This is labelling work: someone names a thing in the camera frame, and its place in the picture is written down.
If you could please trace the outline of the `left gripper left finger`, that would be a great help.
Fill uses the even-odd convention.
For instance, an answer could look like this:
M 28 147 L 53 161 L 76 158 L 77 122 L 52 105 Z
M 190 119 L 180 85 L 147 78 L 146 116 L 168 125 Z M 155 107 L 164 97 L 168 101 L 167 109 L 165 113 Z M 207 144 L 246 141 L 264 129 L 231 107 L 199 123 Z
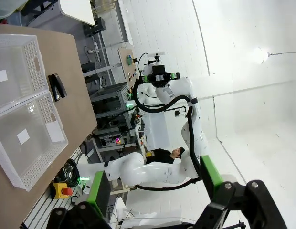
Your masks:
M 109 229 L 105 221 L 110 183 L 104 171 L 96 172 L 86 199 L 72 209 L 55 208 L 49 217 L 49 229 Z

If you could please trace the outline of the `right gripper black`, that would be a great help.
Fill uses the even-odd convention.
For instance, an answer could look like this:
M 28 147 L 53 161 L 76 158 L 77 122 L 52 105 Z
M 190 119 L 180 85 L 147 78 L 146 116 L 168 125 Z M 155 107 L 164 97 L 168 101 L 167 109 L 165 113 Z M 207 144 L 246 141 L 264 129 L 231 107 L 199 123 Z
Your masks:
M 178 80 L 180 78 L 180 73 L 153 73 L 149 77 L 147 75 L 140 76 L 140 83 L 151 83 L 155 87 L 164 87 L 170 80 Z

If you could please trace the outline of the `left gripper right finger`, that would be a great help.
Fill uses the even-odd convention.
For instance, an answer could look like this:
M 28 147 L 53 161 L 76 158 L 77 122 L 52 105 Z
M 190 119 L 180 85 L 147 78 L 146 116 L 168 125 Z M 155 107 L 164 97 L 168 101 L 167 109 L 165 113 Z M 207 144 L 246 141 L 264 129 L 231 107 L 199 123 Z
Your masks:
M 221 229 L 230 211 L 241 211 L 252 229 L 286 229 L 285 221 L 261 180 L 245 186 L 224 181 L 208 155 L 200 157 L 201 178 L 211 202 L 197 221 L 198 229 Z

